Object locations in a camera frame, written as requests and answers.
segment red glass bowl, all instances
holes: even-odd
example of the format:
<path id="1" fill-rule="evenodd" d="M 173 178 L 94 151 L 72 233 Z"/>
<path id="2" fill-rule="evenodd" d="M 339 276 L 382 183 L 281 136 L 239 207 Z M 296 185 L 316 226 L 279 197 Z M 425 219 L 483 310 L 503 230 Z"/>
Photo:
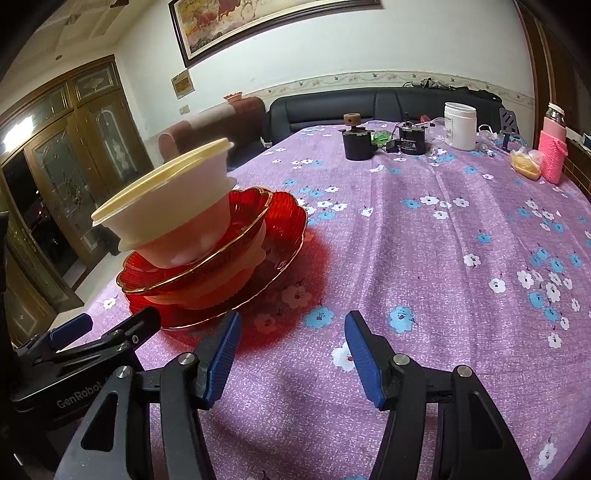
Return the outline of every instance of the red glass bowl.
<path id="1" fill-rule="evenodd" d="M 230 227 L 207 258 L 176 268 L 153 266 L 133 252 L 117 275 L 117 285 L 125 294 L 158 295 L 176 291 L 200 281 L 229 261 L 242 255 L 261 229 L 271 206 L 273 193 L 262 187 L 233 190 L 230 201 Z"/>

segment floor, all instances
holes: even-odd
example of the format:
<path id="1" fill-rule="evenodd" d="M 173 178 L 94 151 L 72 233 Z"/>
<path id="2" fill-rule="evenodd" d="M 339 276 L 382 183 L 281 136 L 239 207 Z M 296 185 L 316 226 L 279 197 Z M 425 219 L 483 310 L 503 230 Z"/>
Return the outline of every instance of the floor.
<path id="1" fill-rule="evenodd" d="M 76 315 L 83 313 L 87 306 L 95 300 L 100 291 L 105 288 L 107 283 L 113 280 L 113 278 L 115 278 L 121 271 L 123 261 L 128 255 L 129 252 L 124 252 L 114 257 L 107 253 L 106 257 L 99 262 L 76 289 L 76 294 L 84 302 L 84 306 L 59 313 L 51 324 L 51 328 L 60 326 L 62 323 L 67 322 Z"/>

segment bottle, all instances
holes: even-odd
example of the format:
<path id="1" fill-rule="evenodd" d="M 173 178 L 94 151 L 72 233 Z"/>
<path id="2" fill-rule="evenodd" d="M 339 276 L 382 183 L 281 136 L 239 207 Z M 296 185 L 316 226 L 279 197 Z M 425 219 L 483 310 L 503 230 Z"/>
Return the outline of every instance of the bottle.
<path id="1" fill-rule="evenodd" d="M 544 154 L 541 166 L 542 176 L 548 182 L 557 185 L 561 179 L 562 166 L 564 158 L 568 155 L 568 149 L 564 110 L 553 103 L 548 104 L 538 150 Z"/>
<path id="2" fill-rule="evenodd" d="M 564 122 L 564 110 L 553 103 L 548 104 L 548 111 L 544 117 L 544 128 L 548 135 L 564 142 L 566 141 L 566 123 Z"/>

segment metal screw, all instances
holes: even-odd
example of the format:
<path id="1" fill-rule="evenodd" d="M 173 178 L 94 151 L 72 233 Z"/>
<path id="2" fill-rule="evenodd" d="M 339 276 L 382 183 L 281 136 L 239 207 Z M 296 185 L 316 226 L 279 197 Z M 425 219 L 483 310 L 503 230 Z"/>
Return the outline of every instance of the metal screw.
<path id="1" fill-rule="evenodd" d="M 460 375 L 460 377 L 468 378 L 472 376 L 472 369 L 466 365 L 460 365 L 457 367 L 457 374 Z"/>
<path id="2" fill-rule="evenodd" d="M 117 370 L 115 370 L 115 375 L 117 375 L 117 377 L 119 378 L 127 377 L 127 375 L 129 375 L 130 373 L 131 367 L 128 367 L 127 365 L 125 365 L 124 367 L 119 367 Z"/>
<path id="3" fill-rule="evenodd" d="M 195 355 L 193 355 L 192 353 L 181 353 L 178 356 L 178 362 L 181 365 L 192 364 L 194 361 L 195 361 Z"/>
<path id="4" fill-rule="evenodd" d="M 404 353 L 397 353 L 394 355 L 394 363 L 396 365 L 408 365 L 410 363 L 410 358 L 408 355 L 404 355 Z"/>

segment pink bottle cover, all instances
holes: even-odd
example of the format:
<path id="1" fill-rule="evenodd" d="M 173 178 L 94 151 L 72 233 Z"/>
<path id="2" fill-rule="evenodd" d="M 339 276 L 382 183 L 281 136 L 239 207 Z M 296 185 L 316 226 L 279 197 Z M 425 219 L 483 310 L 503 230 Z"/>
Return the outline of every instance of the pink bottle cover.
<path id="1" fill-rule="evenodd" d="M 566 143 L 541 131 L 538 150 L 544 154 L 541 168 L 542 176 L 550 183 L 556 185 L 560 182 L 564 158 L 569 153 Z"/>

